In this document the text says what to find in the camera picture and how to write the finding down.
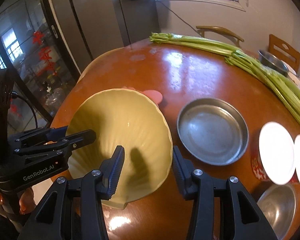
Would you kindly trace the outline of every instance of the metal bowl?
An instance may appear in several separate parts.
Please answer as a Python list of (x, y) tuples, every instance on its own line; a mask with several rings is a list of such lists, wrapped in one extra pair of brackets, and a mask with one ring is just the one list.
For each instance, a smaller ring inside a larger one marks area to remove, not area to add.
[(259, 198), (258, 206), (278, 240), (282, 240), (289, 231), (296, 211), (297, 200), (293, 186), (272, 185)]
[(239, 160), (249, 141), (243, 117), (233, 106), (216, 98), (200, 98), (186, 105), (179, 113), (177, 130), (193, 156), (217, 166)]
[(282, 60), (265, 50), (259, 50), (259, 60), (262, 65), (272, 68), (284, 76), (286, 76), (289, 72), (288, 67), (282, 62)]

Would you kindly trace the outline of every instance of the red chinese characters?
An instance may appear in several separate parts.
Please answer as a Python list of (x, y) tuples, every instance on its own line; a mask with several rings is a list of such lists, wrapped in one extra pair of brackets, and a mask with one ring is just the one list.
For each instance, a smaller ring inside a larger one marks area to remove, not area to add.
[(37, 31), (33, 34), (33, 39), (32, 39), (32, 43), (38, 43), (39, 45), (42, 44), (42, 38), (44, 37), (44, 34), (40, 31)]
[[(39, 45), (42, 44), (42, 38), (44, 37), (44, 35), (40, 32), (40, 31), (37, 31), (33, 34), (33, 43), (38, 43)], [(46, 65), (44, 68), (42, 68), (36, 75), (39, 77), (41, 76), (45, 71), (52, 71), (53, 72), (53, 75), (56, 75), (57, 72), (55, 71), (54, 67), (56, 65), (55, 62), (53, 61), (50, 61), (52, 59), (52, 57), (50, 56), (50, 52), (51, 52), (51, 49), (50, 47), (44, 47), (44, 48), (41, 48), (38, 55), (39, 55), (39, 59), (40, 60), (43, 60)]]

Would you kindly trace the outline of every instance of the cable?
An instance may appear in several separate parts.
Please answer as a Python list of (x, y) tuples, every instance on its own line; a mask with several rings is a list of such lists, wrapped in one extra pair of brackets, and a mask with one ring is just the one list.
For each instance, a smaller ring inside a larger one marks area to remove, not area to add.
[(33, 107), (31, 106), (31, 104), (29, 103), (29, 101), (27, 99), (25, 99), (24, 97), (20, 96), (17, 92), (13, 91), (12, 92), (12, 98), (16, 99), (16, 98), (20, 98), (22, 101), (24, 101), (31, 109), (33, 117), (34, 117), (34, 121), (35, 121), (35, 127), (38, 128), (38, 120), (37, 120), (37, 116), (35, 115), (35, 111), (33, 109)]
[(171, 11), (175, 16), (177, 16), (181, 21), (183, 21), (186, 25), (188, 25), (191, 29), (195, 31), (196, 34), (198, 34), (198, 31), (193, 28), (189, 23), (187, 23), (185, 20), (183, 20), (178, 14), (176, 14), (174, 11), (172, 11), (168, 6), (166, 6), (163, 2), (160, 0), (156, 0), (157, 2), (161, 3), (165, 8), (167, 8), (169, 11)]

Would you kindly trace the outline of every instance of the screw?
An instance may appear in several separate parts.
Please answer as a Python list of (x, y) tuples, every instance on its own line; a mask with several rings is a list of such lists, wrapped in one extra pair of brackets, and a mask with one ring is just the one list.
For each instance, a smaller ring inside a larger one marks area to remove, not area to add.
[(64, 183), (65, 181), (66, 181), (65, 177), (57, 178), (57, 182), (58, 182), (59, 184)]
[(202, 170), (194, 170), (193, 173), (197, 176), (200, 176), (203, 174)]
[(238, 180), (237, 177), (231, 176), (231, 177), (230, 177), (230, 181), (231, 181), (232, 183), (237, 183), (239, 180)]
[(92, 173), (93, 176), (99, 176), (101, 174), (101, 171), (93, 170), (91, 173)]

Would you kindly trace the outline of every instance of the black device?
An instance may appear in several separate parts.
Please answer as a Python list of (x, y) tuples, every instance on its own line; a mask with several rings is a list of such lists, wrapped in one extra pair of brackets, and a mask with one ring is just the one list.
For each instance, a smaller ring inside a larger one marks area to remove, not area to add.
[(194, 200), (187, 240), (212, 239), (214, 197), (220, 198), (220, 240), (277, 240), (266, 217), (237, 177), (212, 178), (183, 159), (176, 146), (172, 168), (180, 194), (185, 200)]
[(124, 148), (117, 146), (111, 159), (83, 178), (58, 178), (32, 212), (18, 240), (73, 239), (73, 198), (81, 198), (82, 240), (106, 240), (108, 234), (101, 199), (115, 193), (124, 162)]
[(38, 128), (8, 138), (7, 116), (13, 84), (9, 70), (0, 69), (0, 192), (7, 217), (20, 230), (29, 217), (19, 214), (19, 199), (24, 190), (67, 170), (72, 150), (94, 142), (96, 134), (87, 130), (66, 136), (67, 127)]
[[(101, 199), (115, 192), (124, 162), (124, 149), (83, 178), (58, 178), (31, 214), (18, 240), (73, 239), (73, 197), (81, 197), (82, 240), (108, 240)], [(277, 240), (262, 211), (236, 177), (210, 177), (183, 159), (173, 148), (173, 172), (185, 200), (194, 200), (186, 240), (212, 240), (214, 197), (221, 201), (220, 240)]]

